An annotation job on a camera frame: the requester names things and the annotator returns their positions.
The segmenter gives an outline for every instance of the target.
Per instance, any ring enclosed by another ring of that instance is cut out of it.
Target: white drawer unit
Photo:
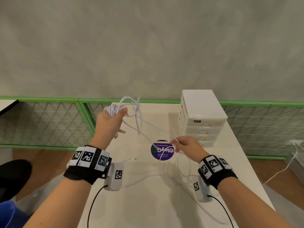
[[[183,136],[194,137],[202,147],[213,147],[226,120],[212,90],[183,90],[178,116]]]

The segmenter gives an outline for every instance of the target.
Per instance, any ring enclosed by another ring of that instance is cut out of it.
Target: hand
[[[106,110],[100,112],[97,116],[95,135],[90,145],[105,150],[120,129],[127,112],[128,109],[123,108],[114,117],[111,117]]]
[[[170,144],[175,145],[175,152],[182,150],[184,154],[191,160],[200,163],[209,153],[204,150],[201,145],[192,137],[178,137],[170,141]]]

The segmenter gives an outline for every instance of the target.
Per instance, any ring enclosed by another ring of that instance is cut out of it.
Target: black cable
[[[222,207],[224,208],[226,214],[228,215],[228,218],[229,218],[229,220],[230,220],[230,222],[231,222],[232,228],[234,228],[234,226],[233,226],[233,224],[232,224],[232,221],[231,221],[231,219],[230,219],[230,216],[229,216],[227,210],[225,209],[225,207],[223,206],[223,204],[222,204],[216,197],[211,196],[211,195],[207,195],[207,196],[208,196],[209,198],[210,198],[210,197],[211,197],[211,198],[214,198],[215,200],[217,200],[217,201],[222,205]]]
[[[87,228],[89,228],[90,214],[91,214],[91,210],[92,210],[93,204],[94,204],[94,202],[95,202],[95,199],[96,199],[97,195],[99,194],[99,192],[100,192],[103,188],[105,188],[105,187],[107,187],[107,186],[108,186],[108,185],[104,185],[104,186],[97,192],[97,194],[95,195],[95,198],[94,198],[94,200],[93,200],[93,202],[92,202],[92,205],[91,205],[91,208],[90,208],[90,211],[89,211],[89,215],[88,215]]]

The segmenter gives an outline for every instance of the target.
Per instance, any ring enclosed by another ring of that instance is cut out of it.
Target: logo
[[[174,147],[166,140],[158,140],[151,146],[151,154],[158,160],[166,161],[172,158]]]

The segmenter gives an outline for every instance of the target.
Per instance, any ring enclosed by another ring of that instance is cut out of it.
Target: black wristband
[[[63,176],[71,180],[85,180],[91,185],[97,180],[97,178],[105,179],[108,175],[109,167],[111,165],[112,158],[108,158],[107,165],[104,171],[96,170],[96,164],[100,157],[102,150],[96,148],[95,153],[93,154],[91,163],[89,167],[83,167],[78,165],[69,166]]]
[[[206,185],[217,189],[218,184],[227,177],[235,177],[231,166],[220,156],[209,155],[200,162],[198,172]]]

